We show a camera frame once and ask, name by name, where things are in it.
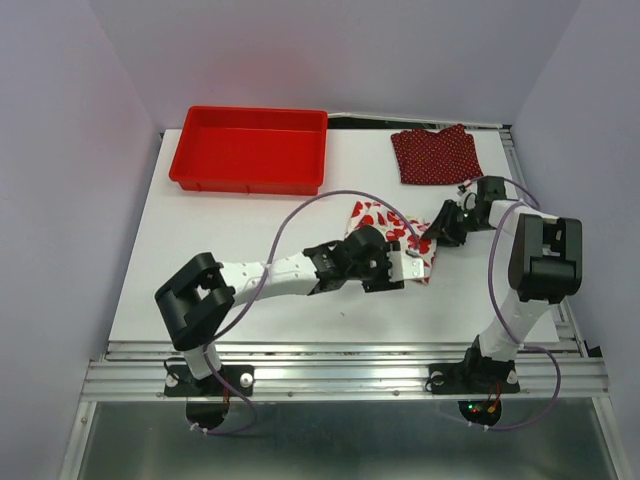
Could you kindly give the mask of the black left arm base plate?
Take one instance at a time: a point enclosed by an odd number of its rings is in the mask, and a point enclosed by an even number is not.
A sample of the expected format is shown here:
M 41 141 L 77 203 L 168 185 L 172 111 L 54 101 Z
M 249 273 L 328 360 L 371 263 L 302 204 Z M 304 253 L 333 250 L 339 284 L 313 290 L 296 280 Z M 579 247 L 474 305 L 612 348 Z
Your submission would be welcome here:
M 169 398 L 222 397 L 225 392 L 234 396 L 215 376 L 197 380 L 186 364 L 169 364 L 166 368 L 163 394 Z M 246 397 L 253 394 L 255 369 L 251 365 L 224 365 L 223 379 Z

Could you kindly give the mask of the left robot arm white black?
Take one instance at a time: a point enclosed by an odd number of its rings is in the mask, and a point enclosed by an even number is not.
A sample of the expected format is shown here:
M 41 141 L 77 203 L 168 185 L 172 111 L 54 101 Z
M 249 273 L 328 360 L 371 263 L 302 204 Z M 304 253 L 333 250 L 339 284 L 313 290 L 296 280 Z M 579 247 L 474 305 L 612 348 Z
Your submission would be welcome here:
M 279 296 L 310 296 L 359 281 L 366 293 L 402 289 L 423 268 L 397 241 L 371 226 L 300 253 L 265 263 L 229 263 L 206 252 L 193 257 L 155 293 L 175 350 L 199 393 L 215 392 L 222 363 L 214 336 L 232 308 Z

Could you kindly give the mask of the dark red polka-dot skirt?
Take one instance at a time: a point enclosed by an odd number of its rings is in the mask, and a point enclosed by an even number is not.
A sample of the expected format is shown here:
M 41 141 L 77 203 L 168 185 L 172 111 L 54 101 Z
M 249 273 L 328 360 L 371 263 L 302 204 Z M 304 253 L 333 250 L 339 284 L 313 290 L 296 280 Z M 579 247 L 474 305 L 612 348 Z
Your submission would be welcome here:
M 462 124 L 401 131 L 391 135 L 391 144 L 402 184 L 445 186 L 484 175 L 474 137 Z

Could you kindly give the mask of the white red floral skirt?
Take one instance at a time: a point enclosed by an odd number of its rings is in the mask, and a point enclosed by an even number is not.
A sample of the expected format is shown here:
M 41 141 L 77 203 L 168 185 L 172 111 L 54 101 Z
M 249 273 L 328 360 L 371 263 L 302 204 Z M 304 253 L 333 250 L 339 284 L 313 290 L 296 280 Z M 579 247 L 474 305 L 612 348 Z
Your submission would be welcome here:
M 407 219 L 413 230 L 420 237 L 431 226 L 429 222 L 424 221 L 421 217 L 408 216 Z M 425 273 L 425 275 L 418 280 L 418 283 L 425 285 L 429 283 L 436 257 L 436 240 L 423 239 L 421 237 L 420 242 L 417 242 L 416 238 L 400 217 L 378 201 L 358 200 L 354 204 L 345 236 L 364 226 L 374 227 L 383 234 L 387 241 L 399 241 L 403 250 L 418 251 L 424 265 Z

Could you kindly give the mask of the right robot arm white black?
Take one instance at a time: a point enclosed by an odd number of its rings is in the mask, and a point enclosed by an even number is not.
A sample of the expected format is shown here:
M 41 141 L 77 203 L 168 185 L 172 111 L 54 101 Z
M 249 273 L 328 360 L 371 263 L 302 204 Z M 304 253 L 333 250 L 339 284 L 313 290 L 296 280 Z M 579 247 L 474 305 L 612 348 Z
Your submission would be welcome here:
M 461 362 L 430 366 L 433 388 L 462 384 L 482 390 L 492 384 L 516 384 L 515 359 L 526 337 L 551 306 L 575 295 L 581 286 L 581 222 L 543 213 L 536 202 L 509 198 L 509 183 L 504 177 L 482 176 L 461 185 L 458 199 L 443 204 L 422 236 L 440 247 L 460 247 L 469 234 L 481 231 L 512 237 L 504 301 L 497 300 L 490 284 L 494 319 Z

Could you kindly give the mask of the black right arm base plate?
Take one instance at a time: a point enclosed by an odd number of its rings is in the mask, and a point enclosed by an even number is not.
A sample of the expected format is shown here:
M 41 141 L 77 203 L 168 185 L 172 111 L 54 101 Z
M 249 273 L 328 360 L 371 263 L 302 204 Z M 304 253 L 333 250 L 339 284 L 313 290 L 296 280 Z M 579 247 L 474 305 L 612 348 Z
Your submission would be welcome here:
M 516 394 L 521 391 L 515 364 L 494 362 L 475 366 L 434 363 L 428 366 L 425 390 L 434 395 Z

